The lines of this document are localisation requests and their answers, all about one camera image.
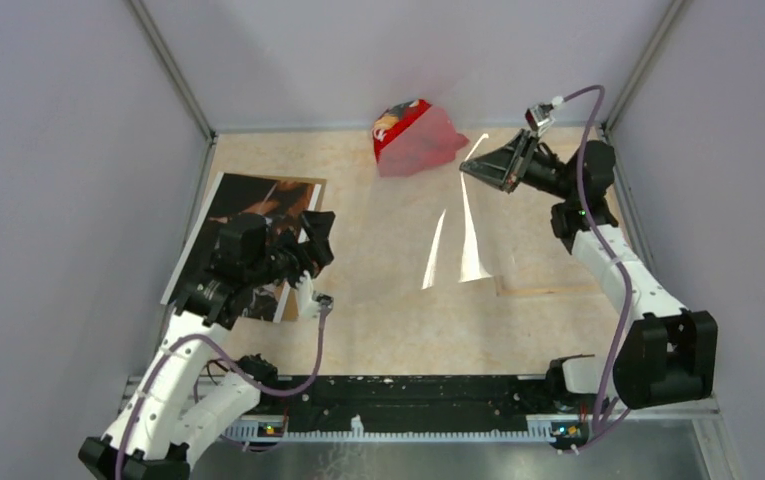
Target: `white wall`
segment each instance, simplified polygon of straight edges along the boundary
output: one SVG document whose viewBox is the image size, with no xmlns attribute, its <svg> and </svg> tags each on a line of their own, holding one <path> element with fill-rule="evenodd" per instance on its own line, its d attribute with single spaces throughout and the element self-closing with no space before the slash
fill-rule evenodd
<svg viewBox="0 0 765 480">
<path fill-rule="evenodd" d="M 694 2 L 615 138 L 663 282 L 718 320 L 724 418 L 765 478 L 765 2 Z"/>
<path fill-rule="evenodd" d="M 458 124 L 517 124 L 592 83 L 608 89 L 605 117 L 669 0 L 146 4 L 206 116 L 232 130 L 364 128 L 418 96 Z"/>
<path fill-rule="evenodd" d="M 0 0 L 0 479 L 89 478 L 203 148 L 124 2 Z"/>
</svg>

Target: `red bag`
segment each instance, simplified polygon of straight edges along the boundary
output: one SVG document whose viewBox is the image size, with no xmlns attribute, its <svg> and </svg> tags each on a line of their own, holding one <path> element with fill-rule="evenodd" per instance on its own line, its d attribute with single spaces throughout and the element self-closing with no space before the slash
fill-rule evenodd
<svg viewBox="0 0 765 480">
<path fill-rule="evenodd" d="M 373 153 L 383 177 L 406 177 L 452 162 L 470 141 L 441 107 L 415 100 L 389 108 L 373 124 Z"/>
</svg>

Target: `purple cable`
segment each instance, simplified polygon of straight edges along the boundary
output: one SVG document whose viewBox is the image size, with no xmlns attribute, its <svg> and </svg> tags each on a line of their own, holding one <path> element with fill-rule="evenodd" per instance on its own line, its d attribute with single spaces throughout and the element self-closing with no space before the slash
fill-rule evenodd
<svg viewBox="0 0 765 480">
<path fill-rule="evenodd" d="M 585 198 L 585 185 L 583 184 L 585 145 L 588 143 L 588 135 L 591 133 L 591 128 L 594 126 L 595 119 L 597 118 L 597 112 L 600 110 L 600 106 L 603 104 L 603 97 L 606 96 L 606 89 L 603 88 L 602 85 L 591 85 L 590 87 L 583 88 L 582 90 L 577 90 L 576 92 L 573 92 L 570 95 L 564 97 L 564 101 L 569 102 L 570 100 L 573 100 L 582 94 L 593 92 L 595 90 L 598 91 L 597 102 L 594 103 L 594 108 L 591 109 L 591 114 L 588 116 L 588 121 L 585 122 L 585 130 L 582 134 L 582 141 L 579 144 L 579 158 L 576 164 L 576 189 L 579 193 L 582 209 L 585 211 L 585 220 L 588 222 L 588 227 L 591 229 L 591 232 L 594 233 L 594 236 L 597 237 L 597 240 L 600 241 L 600 244 L 603 245 L 603 249 L 609 256 L 609 259 L 615 261 L 618 258 L 617 254 L 614 250 L 612 250 L 612 247 L 603 237 L 603 234 L 600 233 L 600 229 L 597 228 L 597 224 L 594 222 L 594 218 L 591 216 L 591 209 L 588 206 L 588 199 Z M 612 345 L 609 347 L 609 355 L 606 357 L 606 366 L 603 368 L 603 376 L 600 377 L 600 388 L 597 390 L 597 400 L 594 402 L 595 412 L 592 416 L 592 431 L 595 435 L 601 433 L 600 422 L 605 422 L 608 420 L 608 415 L 605 415 L 602 419 L 600 418 L 599 410 L 600 406 L 603 405 L 603 400 L 606 397 L 606 386 L 609 383 L 609 375 L 611 374 L 612 368 L 614 368 L 615 358 L 618 355 L 618 345 L 620 344 L 621 335 L 629 318 L 629 309 L 632 306 L 632 280 L 629 277 L 629 272 L 626 270 L 623 262 L 617 261 L 615 262 L 615 266 L 623 278 L 625 293 L 623 298 L 623 307 L 621 307 L 620 318 L 618 319 L 618 327 L 615 330 L 615 336 L 612 338 Z M 604 429 L 602 434 L 605 434 L 619 422 L 623 421 L 628 413 L 629 409 L 627 409 L 618 419 L 609 425 L 608 428 Z"/>
<path fill-rule="evenodd" d="M 620 416 L 615 419 L 614 422 L 608 424 L 605 428 L 603 428 L 603 431 L 601 431 L 599 435 L 597 435 L 596 437 L 594 437 L 594 438 L 588 440 L 587 442 L 585 442 L 585 445 L 583 445 L 581 447 L 577 447 L 577 450 L 580 451 L 580 452 L 584 452 L 585 450 L 588 450 L 592 446 L 596 445 L 597 442 L 599 442 L 603 437 L 606 436 L 606 434 L 611 432 L 612 429 L 614 429 L 616 426 L 618 426 L 618 424 L 623 422 L 623 420 L 626 418 L 627 415 L 629 415 L 629 409 L 628 408 L 626 410 L 624 410 L 620 414 Z"/>
<path fill-rule="evenodd" d="M 246 372 L 241 370 L 235 364 L 235 362 L 229 357 L 229 354 L 226 353 L 225 350 L 220 348 L 220 345 L 217 345 L 217 343 L 215 343 L 214 340 L 206 337 L 205 335 L 194 333 L 191 335 L 180 337 L 178 340 L 176 340 L 175 343 L 173 343 L 173 345 L 170 346 L 168 350 L 170 351 L 170 353 L 174 353 L 176 350 L 181 348 L 182 345 L 188 342 L 192 342 L 194 340 L 200 340 L 206 345 L 208 345 L 209 347 L 211 347 L 212 350 L 217 352 L 217 355 L 229 365 L 229 368 L 231 368 L 233 372 L 238 374 L 238 376 L 244 379 L 245 382 L 257 388 L 262 393 L 270 395 L 271 397 L 290 397 L 298 393 L 301 393 L 303 390 L 308 388 L 312 383 L 314 383 L 314 380 L 317 379 L 317 373 L 320 371 L 320 364 L 323 361 L 323 329 L 326 327 L 326 317 L 329 316 L 329 312 L 331 311 L 332 311 L 331 307 L 325 307 L 320 309 L 320 323 L 317 326 L 317 330 L 318 330 L 317 358 L 314 361 L 314 369 L 312 369 L 311 375 L 309 375 L 306 381 L 303 382 L 301 385 L 288 390 L 277 390 L 275 388 L 266 387 L 256 382 L 254 378 L 247 375 Z M 120 447 L 117 450 L 117 458 L 114 460 L 115 480 L 123 480 L 123 459 L 126 456 L 126 448 L 129 446 L 129 438 L 132 436 L 132 429 L 135 428 L 135 423 L 139 420 L 139 414 L 141 413 L 141 409 L 143 408 L 146 394 L 149 393 L 149 390 L 152 388 L 152 384 L 155 383 L 155 379 L 158 378 L 159 372 L 161 372 L 161 369 L 164 368 L 164 365 L 167 364 L 167 361 L 169 359 L 170 359 L 170 355 L 167 353 L 165 353 L 164 355 L 161 356 L 161 358 L 158 359 L 158 362 L 156 362 L 155 364 L 155 368 L 153 368 L 149 372 L 149 375 L 147 375 L 146 377 L 146 381 L 144 382 L 143 395 L 138 397 L 138 399 L 135 401 L 134 406 L 132 407 L 132 413 L 129 415 L 129 420 L 126 421 L 126 427 L 123 429 L 123 437 L 120 439 Z"/>
</svg>

